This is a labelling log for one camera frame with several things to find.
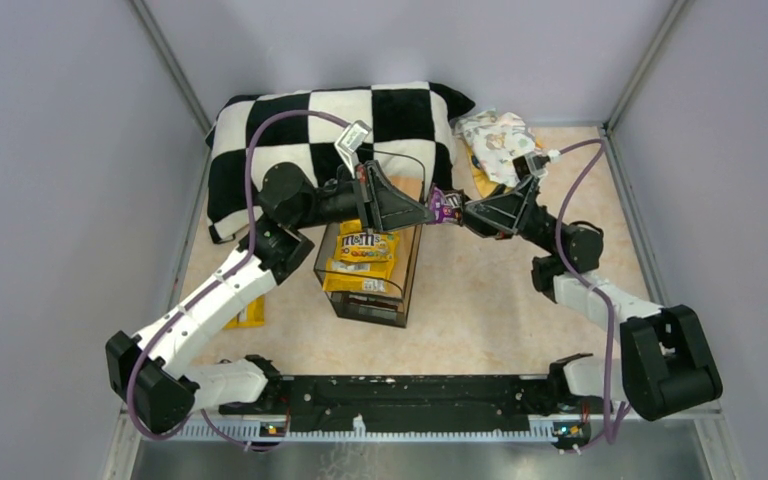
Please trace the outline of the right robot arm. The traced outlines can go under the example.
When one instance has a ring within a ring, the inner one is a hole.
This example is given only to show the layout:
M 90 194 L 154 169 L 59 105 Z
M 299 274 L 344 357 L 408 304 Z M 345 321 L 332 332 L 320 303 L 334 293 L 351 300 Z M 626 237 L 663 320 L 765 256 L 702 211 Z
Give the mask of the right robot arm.
M 466 201 L 462 219 L 482 237 L 520 237 L 544 249 L 532 261 L 534 288 L 606 332 L 602 357 L 553 363 L 551 385 L 563 397 L 618 402 L 648 421 L 720 399 L 722 379 L 697 313 L 643 300 L 597 275 L 603 230 L 559 220 L 538 195 L 538 181 L 527 177 L 510 192 Z

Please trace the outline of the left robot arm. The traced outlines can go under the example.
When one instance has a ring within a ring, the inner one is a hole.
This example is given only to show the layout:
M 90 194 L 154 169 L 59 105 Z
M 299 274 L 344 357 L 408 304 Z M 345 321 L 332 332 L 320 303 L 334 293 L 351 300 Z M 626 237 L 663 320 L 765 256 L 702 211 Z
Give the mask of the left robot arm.
M 296 164 L 271 167 L 258 191 L 261 216 L 219 269 L 154 323 L 107 341 L 111 387 L 141 433 L 164 440 L 194 411 L 263 398 L 277 376 L 265 359 L 204 367 L 192 362 L 235 314 L 302 265 L 314 244 L 301 229 L 358 219 L 373 232 L 393 232 L 434 220 L 432 210 L 397 189 L 378 162 L 358 166 L 356 174 L 317 188 Z

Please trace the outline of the yellow peanut M&M bag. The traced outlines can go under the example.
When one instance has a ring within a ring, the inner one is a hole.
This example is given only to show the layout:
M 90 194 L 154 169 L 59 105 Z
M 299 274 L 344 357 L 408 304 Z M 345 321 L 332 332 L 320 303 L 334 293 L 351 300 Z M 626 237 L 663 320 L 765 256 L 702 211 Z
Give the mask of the yellow peanut M&M bag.
M 337 237 L 334 259 L 347 263 L 381 263 L 395 258 L 396 233 L 351 232 Z

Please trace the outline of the purple M&M candy bag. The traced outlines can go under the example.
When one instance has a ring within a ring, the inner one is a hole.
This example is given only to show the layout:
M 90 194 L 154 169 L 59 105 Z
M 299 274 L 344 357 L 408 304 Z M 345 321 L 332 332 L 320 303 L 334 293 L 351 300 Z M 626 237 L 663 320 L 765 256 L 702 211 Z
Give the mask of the purple M&M candy bag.
M 427 202 L 433 216 L 431 224 L 462 226 L 465 199 L 463 190 L 444 190 L 433 185 Z

